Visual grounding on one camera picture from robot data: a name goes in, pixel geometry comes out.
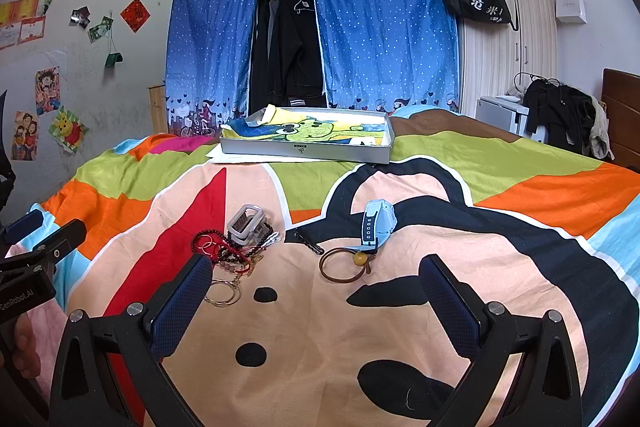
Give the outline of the person left hand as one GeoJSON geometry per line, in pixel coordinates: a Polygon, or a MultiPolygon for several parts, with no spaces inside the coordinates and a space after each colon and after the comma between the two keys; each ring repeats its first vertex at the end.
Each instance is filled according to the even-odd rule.
{"type": "Polygon", "coordinates": [[[27,313],[15,321],[1,326],[1,338],[9,343],[13,366],[26,379],[34,379],[41,373],[41,361],[37,352],[37,340],[27,313]]]}

